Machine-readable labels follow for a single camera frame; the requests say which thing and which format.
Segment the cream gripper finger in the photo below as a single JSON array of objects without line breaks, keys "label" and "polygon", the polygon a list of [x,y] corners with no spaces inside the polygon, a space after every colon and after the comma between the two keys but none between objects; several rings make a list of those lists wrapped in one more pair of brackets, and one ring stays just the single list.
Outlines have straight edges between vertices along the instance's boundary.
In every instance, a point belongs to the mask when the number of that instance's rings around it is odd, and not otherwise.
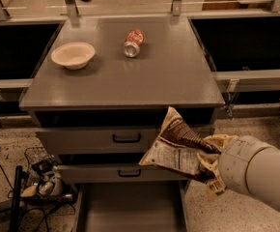
[{"label": "cream gripper finger", "polygon": [[225,150],[225,147],[233,139],[234,138],[228,134],[214,134],[204,138],[204,140],[213,146],[219,153],[222,153]]},{"label": "cream gripper finger", "polygon": [[227,187],[221,179],[218,168],[218,154],[198,153],[200,164],[208,170],[210,177],[205,181],[208,197],[219,197],[227,191]]}]

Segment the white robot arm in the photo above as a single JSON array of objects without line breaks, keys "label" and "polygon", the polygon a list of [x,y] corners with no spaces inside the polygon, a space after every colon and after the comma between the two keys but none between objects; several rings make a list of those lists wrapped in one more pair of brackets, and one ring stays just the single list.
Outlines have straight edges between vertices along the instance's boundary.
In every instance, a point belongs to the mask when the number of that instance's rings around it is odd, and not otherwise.
[{"label": "white robot arm", "polygon": [[207,181],[213,196],[229,189],[280,213],[280,149],[250,135],[215,134],[205,141],[217,148],[216,155],[197,155],[214,175]]}]

